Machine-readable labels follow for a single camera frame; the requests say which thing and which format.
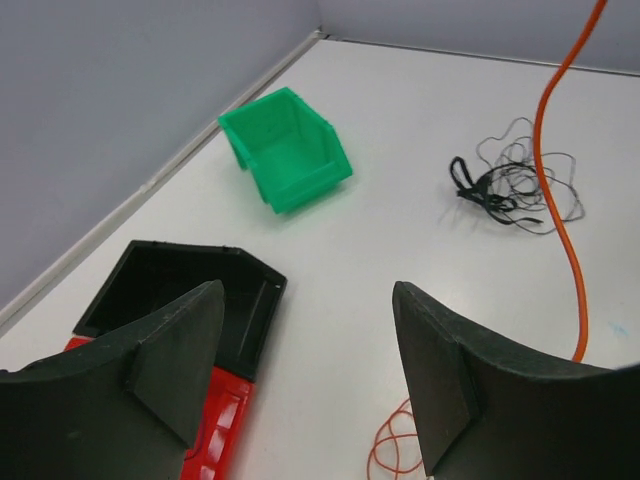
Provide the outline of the green plastic bin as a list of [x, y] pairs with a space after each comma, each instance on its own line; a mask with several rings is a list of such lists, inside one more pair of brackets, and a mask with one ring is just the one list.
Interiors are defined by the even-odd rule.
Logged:
[[292, 212], [353, 174], [334, 127], [288, 87], [218, 119], [239, 167], [262, 200]]

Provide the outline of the black plastic bin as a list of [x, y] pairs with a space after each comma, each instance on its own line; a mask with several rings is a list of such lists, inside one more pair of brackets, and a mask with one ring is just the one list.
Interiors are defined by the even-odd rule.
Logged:
[[130, 242], [73, 334], [97, 338], [214, 280], [225, 292], [215, 366], [254, 383], [287, 279], [238, 247]]

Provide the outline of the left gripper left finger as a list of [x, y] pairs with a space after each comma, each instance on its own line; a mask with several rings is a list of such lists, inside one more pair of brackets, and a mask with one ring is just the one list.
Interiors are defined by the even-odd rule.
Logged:
[[2, 371], [2, 478], [179, 478], [223, 318], [223, 285], [208, 281], [84, 345]]

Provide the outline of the red plastic bin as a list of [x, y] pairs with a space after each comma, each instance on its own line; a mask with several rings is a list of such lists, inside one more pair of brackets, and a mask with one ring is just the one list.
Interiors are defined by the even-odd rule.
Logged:
[[183, 479], [226, 479], [254, 396], [255, 356], [244, 339], [216, 363], [194, 447], [187, 451]]

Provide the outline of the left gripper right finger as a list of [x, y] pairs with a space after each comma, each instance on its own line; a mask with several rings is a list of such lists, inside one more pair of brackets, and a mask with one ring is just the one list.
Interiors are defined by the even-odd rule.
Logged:
[[436, 479], [635, 479], [639, 369], [508, 339], [399, 281], [397, 342], [425, 472]]

